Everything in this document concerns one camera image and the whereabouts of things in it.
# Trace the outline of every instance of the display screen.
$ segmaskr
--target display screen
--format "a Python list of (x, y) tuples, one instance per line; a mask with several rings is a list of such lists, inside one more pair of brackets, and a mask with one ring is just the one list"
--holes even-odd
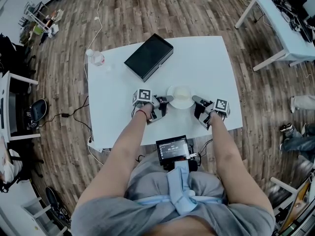
[(179, 141), (173, 141), (165, 144), (159, 144), (158, 150), (161, 160), (178, 156), (189, 156), (186, 139), (181, 139)]

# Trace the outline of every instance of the red wristband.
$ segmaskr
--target red wristband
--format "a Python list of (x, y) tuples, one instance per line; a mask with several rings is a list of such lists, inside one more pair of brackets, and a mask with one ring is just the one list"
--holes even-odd
[(148, 116), (147, 116), (146, 112), (144, 112), (144, 111), (141, 110), (141, 109), (139, 109), (137, 112), (142, 112), (142, 113), (144, 113), (144, 114), (146, 115), (146, 119), (148, 120)]

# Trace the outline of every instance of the jeans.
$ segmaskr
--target jeans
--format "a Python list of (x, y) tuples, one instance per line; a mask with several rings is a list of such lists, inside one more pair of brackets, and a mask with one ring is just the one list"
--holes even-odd
[(282, 144), (282, 151), (298, 150), (301, 152), (311, 151), (315, 152), (315, 124), (305, 125), (305, 136), (303, 137), (300, 132), (293, 127), (292, 130), (285, 131), (285, 141)]

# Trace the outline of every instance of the white bowl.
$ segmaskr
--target white bowl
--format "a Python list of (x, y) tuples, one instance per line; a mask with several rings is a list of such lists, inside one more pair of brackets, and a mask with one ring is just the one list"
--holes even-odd
[(194, 104), (194, 101), (191, 98), (193, 93), (189, 86), (170, 86), (167, 90), (167, 95), (172, 95), (174, 97), (174, 100), (169, 103), (174, 108), (187, 109)]

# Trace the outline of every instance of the sneaker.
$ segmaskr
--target sneaker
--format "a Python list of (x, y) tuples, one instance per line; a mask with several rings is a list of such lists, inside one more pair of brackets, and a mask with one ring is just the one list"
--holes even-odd
[(295, 112), (294, 97), (290, 98), (290, 109), (291, 109), (291, 113)]
[(302, 136), (304, 136), (304, 134), (305, 134), (305, 126), (306, 126), (306, 123), (303, 125), (303, 128), (302, 128), (302, 130), (301, 130), (301, 135), (302, 135)]
[(291, 130), (292, 128), (293, 128), (293, 125), (292, 125), (292, 123), (290, 122), (290, 123), (288, 123), (288, 124), (282, 125), (282, 126), (280, 127), (280, 132), (286, 132), (286, 131), (288, 131), (288, 130)]

